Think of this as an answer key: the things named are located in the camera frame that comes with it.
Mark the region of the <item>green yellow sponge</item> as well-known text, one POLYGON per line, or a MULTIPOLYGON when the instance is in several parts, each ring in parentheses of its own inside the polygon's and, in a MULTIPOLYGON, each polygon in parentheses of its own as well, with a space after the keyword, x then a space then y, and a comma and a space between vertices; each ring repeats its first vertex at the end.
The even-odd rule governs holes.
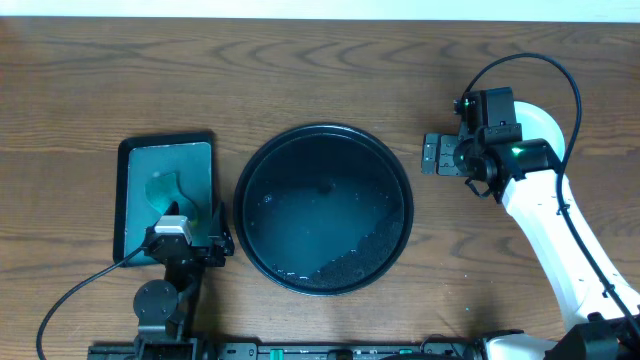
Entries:
POLYGON ((145 184, 145 197, 149 205, 161 215, 172 201, 179 204, 180 214, 189 218, 193 225, 198 223, 198 208, 181 191, 176 173, 168 173, 152 177, 145 184))

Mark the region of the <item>mint green plate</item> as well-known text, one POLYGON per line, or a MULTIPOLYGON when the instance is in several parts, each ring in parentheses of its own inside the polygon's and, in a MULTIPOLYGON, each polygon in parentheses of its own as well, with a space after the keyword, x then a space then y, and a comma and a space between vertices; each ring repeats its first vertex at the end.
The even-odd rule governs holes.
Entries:
POLYGON ((565 154, 564 135, 556 120, 544 109, 522 101, 514 102, 516 121, 522 126, 524 140, 543 139, 562 160, 565 154))

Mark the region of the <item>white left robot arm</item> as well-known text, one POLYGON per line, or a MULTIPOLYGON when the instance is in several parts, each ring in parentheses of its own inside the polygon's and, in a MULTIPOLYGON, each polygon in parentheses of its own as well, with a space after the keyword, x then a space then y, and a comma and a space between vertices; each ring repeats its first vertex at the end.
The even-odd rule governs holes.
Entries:
POLYGON ((223 267, 235 245, 220 202, 211 217, 208 244, 196 246, 191 222, 173 202, 164 215, 146 229, 141 250, 165 267, 162 280, 152 280, 137 291, 133 309, 138 317, 134 359, 214 359, 215 346, 195 335, 192 325, 202 279, 211 267, 223 267))

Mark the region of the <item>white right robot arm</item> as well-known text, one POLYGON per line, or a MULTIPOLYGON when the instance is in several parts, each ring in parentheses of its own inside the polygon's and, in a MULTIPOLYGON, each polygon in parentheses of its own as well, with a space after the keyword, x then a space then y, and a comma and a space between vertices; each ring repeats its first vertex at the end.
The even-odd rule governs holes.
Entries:
POLYGON ((527 237, 554 291, 566 329, 558 341, 523 332, 485 336, 485 359, 636 359, 639 293, 624 279, 579 210, 563 173, 562 132, 540 125, 481 125, 431 133, 426 174, 488 185, 527 237))

